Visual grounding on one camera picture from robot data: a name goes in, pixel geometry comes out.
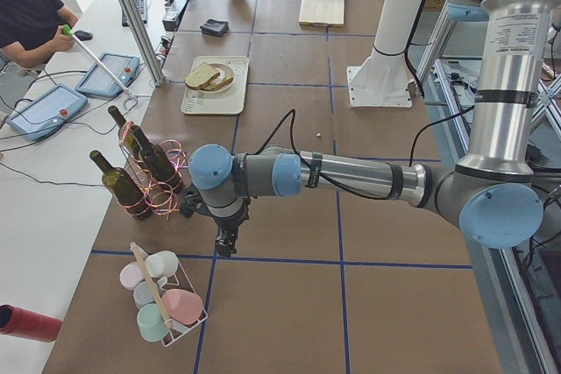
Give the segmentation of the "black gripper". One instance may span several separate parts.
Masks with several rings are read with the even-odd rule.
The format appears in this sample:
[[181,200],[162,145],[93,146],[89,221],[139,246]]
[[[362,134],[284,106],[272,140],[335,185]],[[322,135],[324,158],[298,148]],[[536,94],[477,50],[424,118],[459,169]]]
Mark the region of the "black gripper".
[[210,205],[195,186],[186,187],[180,194],[179,211],[186,218],[194,214],[211,217],[218,228],[220,236],[215,241],[215,251],[220,257],[230,257],[237,253],[236,241],[238,228],[249,219],[250,198],[234,198],[225,207]]

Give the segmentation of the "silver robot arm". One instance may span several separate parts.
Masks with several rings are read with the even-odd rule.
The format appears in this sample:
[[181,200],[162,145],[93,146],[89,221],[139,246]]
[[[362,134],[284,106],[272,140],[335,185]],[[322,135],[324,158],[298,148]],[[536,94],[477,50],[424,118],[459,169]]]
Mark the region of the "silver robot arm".
[[468,150],[452,170],[272,145],[254,154],[234,155],[221,145],[195,150],[188,170],[219,226],[217,253],[235,252],[251,198],[296,195],[303,187],[403,200],[442,216],[491,249],[531,238],[542,223],[543,206],[531,188],[534,174],[525,154],[550,16],[559,5],[560,0],[448,0],[453,17],[487,20]]

